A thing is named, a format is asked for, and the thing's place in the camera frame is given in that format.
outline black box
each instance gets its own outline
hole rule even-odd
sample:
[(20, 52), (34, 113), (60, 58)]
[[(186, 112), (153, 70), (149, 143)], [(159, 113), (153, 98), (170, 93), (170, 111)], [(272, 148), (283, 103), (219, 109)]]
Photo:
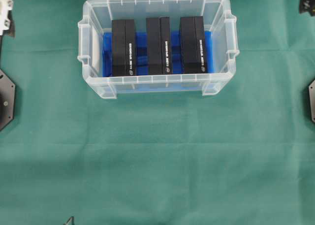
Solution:
[(159, 18), (147, 18), (147, 52), (149, 75), (162, 75)]
[(113, 76), (136, 75), (136, 37), (133, 20), (112, 21)]
[(125, 75), (125, 21), (112, 21), (112, 59), (113, 59), (113, 76)]
[(136, 31), (134, 20), (125, 20), (126, 76), (136, 76)]
[(203, 17), (181, 17), (183, 73), (207, 73)]
[(169, 17), (160, 18), (162, 73), (173, 74), (172, 44)]
[(207, 51), (205, 44), (205, 29), (203, 26), (203, 17), (194, 17), (196, 43), (197, 43), (197, 58), (199, 63), (198, 73), (208, 73)]

